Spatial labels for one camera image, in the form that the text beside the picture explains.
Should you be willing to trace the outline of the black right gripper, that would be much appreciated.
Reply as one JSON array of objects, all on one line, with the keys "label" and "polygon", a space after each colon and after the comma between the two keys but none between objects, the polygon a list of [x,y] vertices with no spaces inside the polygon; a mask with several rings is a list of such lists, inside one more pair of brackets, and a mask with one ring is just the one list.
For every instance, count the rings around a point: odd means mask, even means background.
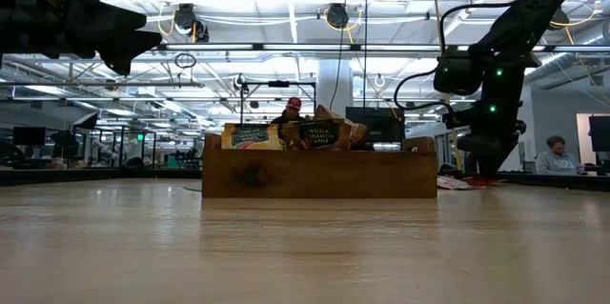
[{"label": "black right gripper", "polygon": [[466,153],[464,171],[494,177],[518,143],[527,125],[517,118],[521,102],[505,109],[495,103],[475,101],[468,109],[447,112],[449,130],[468,127],[470,132],[457,140]]}]

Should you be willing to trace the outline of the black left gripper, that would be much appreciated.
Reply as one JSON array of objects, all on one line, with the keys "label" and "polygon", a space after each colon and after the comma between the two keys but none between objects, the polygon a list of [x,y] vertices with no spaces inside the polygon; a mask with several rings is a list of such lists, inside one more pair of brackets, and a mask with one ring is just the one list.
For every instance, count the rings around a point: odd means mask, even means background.
[{"label": "black left gripper", "polygon": [[[100,0],[1,0],[1,52],[100,54],[107,68],[127,76],[136,56],[162,42],[158,32],[137,30],[146,23],[144,14]],[[134,31],[109,38],[115,30]]]}]

